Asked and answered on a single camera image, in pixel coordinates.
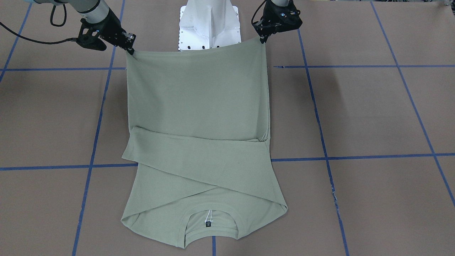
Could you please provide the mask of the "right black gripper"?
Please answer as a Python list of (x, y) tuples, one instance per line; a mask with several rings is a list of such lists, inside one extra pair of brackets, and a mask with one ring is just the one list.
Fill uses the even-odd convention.
[(88, 18), (82, 18), (81, 23), (81, 29), (76, 39), (79, 46), (104, 51), (107, 48), (104, 42), (108, 42), (126, 50), (130, 55), (134, 55), (135, 34), (127, 33), (121, 27), (120, 20), (111, 9), (106, 18), (98, 23), (89, 23)]

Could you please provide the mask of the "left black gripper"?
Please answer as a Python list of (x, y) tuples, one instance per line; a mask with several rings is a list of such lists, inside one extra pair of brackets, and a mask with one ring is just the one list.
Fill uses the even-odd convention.
[(252, 17), (252, 27), (265, 44), (272, 34), (299, 29), (303, 21), (293, 0), (264, 0)]

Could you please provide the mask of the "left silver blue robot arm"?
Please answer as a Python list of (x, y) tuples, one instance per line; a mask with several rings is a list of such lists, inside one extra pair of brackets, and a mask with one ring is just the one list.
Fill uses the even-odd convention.
[(251, 24), (266, 44), (272, 34), (299, 29), (303, 21), (292, 0), (264, 0), (252, 16)]

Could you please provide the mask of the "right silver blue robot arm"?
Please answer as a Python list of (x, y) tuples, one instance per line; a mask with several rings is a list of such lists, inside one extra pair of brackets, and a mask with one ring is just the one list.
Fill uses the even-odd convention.
[(81, 29), (75, 42), (86, 49), (104, 51), (106, 43), (134, 54), (135, 34), (127, 33), (104, 0), (30, 0), (33, 4), (68, 4), (81, 16)]

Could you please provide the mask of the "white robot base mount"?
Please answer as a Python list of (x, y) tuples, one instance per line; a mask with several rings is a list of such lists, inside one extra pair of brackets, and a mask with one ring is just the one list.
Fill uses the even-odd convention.
[(178, 51), (241, 43), (239, 9), (230, 0), (189, 0), (180, 7)]

